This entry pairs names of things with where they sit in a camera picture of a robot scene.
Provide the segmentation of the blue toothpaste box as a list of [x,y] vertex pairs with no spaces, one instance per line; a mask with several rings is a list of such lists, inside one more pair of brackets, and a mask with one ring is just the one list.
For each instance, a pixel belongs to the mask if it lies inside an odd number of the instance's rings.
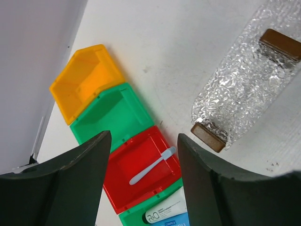
[[188,213],[179,214],[153,224],[153,226],[190,226]]

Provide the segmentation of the green plastic bin lower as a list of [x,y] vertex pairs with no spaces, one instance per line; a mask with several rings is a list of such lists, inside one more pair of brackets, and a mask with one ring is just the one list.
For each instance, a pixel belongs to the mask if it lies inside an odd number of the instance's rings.
[[123,226],[150,226],[143,222],[143,214],[150,208],[154,207],[161,201],[165,200],[177,189],[183,186],[182,178],[174,182],[162,192],[154,195],[153,197],[143,201],[142,203],[122,212],[119,214],[119,219]]

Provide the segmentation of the green plastic bin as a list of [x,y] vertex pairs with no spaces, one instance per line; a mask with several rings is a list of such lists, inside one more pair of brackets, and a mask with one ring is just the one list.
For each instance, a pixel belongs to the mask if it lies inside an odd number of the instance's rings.
[[183,186],[182,178],[174,182],[162,192],[154,195],[153,197],[143,201],[142,203],[122,212],[119,214],[119,219],[123,226],[150,226],[143,222],[143,214],[150,208],[154,207],[161,201],[165,200],[177,189]]
[[129,83],[122,83],[101,92],[70,128],[83,144],[102,131],[111,132],[111,152],[127,140],[154,126]]

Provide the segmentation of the red plastic bin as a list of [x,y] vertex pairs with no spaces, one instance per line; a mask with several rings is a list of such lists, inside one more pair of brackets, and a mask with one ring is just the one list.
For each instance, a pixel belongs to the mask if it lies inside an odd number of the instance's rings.
[[157,126],[152,126],[110,154],[103,188],[120,214],[164,191],[180,179],[180,164],[175,154],[162,153],[170,146]]

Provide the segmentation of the white toothpaste tube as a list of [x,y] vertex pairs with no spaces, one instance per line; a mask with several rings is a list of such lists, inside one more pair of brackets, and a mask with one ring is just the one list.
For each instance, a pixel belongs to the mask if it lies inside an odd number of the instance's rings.
[[142,215],[146,224],[154,224],[161,220],[187,212],[186,200],[182,195],[171,195]]

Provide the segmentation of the clear glass tray wooden handles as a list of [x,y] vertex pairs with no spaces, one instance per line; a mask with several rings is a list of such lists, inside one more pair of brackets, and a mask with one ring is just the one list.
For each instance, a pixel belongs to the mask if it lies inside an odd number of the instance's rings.
[[301,69],[301,3],[258,8],[192,106],[191,132],[219,153],[239,140]]

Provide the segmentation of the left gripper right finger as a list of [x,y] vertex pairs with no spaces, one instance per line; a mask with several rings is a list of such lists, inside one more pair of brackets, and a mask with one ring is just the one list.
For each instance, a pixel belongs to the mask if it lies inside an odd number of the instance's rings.
[[298,226],[301,173],[277,177],[242,169],[185,134],[177,139],[192,226]]

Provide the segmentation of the yellow plastic bin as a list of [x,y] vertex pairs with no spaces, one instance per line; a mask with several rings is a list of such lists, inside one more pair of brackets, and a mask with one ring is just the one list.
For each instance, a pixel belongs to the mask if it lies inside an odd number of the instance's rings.
[[67,125],[71,125],[104,90],[125,78],[103,44],[75,51],[49,90]]

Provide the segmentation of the green plastic bin upper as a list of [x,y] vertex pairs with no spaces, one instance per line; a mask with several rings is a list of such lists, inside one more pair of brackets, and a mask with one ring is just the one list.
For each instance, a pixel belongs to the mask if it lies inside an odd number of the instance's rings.
[[111,152],[127,140],[154,126],[129,83],[122,83],[101,92],[70,128],[83,144],[102,131],[111,132]]

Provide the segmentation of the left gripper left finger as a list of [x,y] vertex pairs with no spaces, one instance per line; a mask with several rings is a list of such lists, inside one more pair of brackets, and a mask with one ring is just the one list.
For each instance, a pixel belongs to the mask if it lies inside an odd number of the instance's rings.
[[20,173],[0,177],[3,226],[93,226],[111,149],[103,131]]

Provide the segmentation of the white toothbrush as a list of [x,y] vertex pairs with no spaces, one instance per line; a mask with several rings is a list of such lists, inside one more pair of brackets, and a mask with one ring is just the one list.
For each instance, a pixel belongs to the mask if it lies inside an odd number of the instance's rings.
[[161,153],[161,157],[154,161],[151,165],[143,169],[141,172],[136,174],[133,178],[130,179],[129,184],[135,185],[139,182],[146,174],[148,174],[155,166],[157,166],[161,161],[169,159],[176,152],[176,148],[174,146],[166,149],[163,153]]

